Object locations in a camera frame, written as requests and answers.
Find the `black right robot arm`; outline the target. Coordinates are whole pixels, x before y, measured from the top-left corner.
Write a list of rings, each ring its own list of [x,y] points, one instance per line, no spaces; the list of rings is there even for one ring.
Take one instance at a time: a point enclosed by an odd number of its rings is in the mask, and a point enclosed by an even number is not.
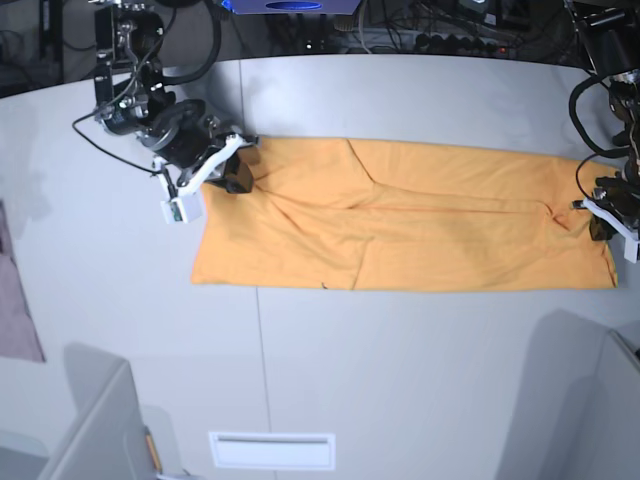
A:
[[[134,135],[154,155],[144,173],[164,181],[170,199],[186,197],[203,184],[247,194],[253,176],[238,152],[258,139],[213,113],[201,99],[179,100],[175,87],[203,78],[216,62],[224,8],[204,4],[212,46],[205,62],[179,76],[163,71],[159,53],[171,26],[141,2],[106,1],[94,14],[96,106],[90,112],[112,135]]]

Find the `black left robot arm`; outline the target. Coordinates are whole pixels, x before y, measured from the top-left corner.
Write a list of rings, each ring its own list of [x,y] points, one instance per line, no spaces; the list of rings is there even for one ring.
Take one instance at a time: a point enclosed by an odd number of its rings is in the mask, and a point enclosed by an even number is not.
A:
[[[592,192],[584,192],[604,213],[620,223],[618,227],[594,214],[589,230],[594,241],[608,241],[629,231],[639,235],[639,3],[637,1],[567,1],[578,43],[584,48],[591,69],[569,97],[570,120],[594,155],[623,158],[622,169],[611,178],[595,181]],[[594,85],[608,92],[608,105],[623,123],[611,139],[612,146],[599,146],[587,133],[577,113],[581,95]]]

